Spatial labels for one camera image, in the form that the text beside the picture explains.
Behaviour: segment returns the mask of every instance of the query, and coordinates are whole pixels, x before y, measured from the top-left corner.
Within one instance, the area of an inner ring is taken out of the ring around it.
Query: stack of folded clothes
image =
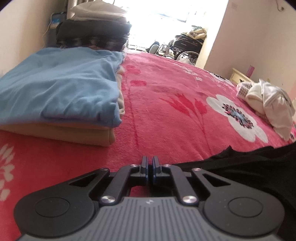
[[[42,49],[0,78],[0,129],[90,145],[115,141],[125,113],[120,50],[131,25],[118,7],[99,11],[109,5],[74,7],[74,19],[57,31],[62,48]]]

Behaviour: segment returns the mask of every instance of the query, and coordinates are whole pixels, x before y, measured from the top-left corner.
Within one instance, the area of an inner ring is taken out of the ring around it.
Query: bed
[[[92,170],[139,164],[143,155],[162,163],[203,160],[228,146],[251,151],[286,145],[236,97],[236,87],[215,74],[139,51],[123,63],[126,114],[110,147],[81,145],[0,132],[0,233],[19,235],[13,208],[26,194]],[[145,190],[133,189],[133,195]]]

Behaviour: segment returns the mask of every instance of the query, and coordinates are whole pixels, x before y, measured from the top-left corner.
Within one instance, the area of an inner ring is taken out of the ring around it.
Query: ribbed gray surface
[[[19,241],[38,241],[24,235]],[[116,206],[103,207],[83,230],[52,241],[235,241],[211,227],[198,209],[184,207],[172,197],[124,198]],[[276,236],[252,241],[276,241]]]

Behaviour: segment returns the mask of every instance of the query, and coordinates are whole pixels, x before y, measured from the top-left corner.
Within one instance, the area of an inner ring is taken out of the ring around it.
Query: wheelchair wheel
[[[178,60],[180,60],[182,58],[187,58],[187,59],[189,59],[189,61],[191,63],[195,64],[196,61],[197,61],[198,56],[199,56],[199,53],[197,53],[197,52],[185,51],[185,52],[179,53],[177,56],[175,56],[174,59],[178,61]]]

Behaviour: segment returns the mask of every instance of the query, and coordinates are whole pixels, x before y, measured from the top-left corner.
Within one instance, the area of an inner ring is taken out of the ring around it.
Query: white wall
[[[203,1],[202,11],[198,12],[202,15],[198,19],[198,26],[202,26],[207,30],[207,37],[198,56],[196,67],[203,69],[208,61],[208,57],[213,48],[217,34],[219,32],[224,13],[227,7],[228,0],[208,0]]]
[[[64,0],[12,0],[0,12],[0,76],[44,45],[50,15]]]
[[[287,2],[279,0],[279,12],[272,1],[267,33],[253,56],[255,67],[252,79],[270,79],[276,86],[282,87],[291,98],[296,97],[296,10]]]
[[[266,33],[272,1],[229,0],[204,69],[225,78],[232,68],[246,73]]]

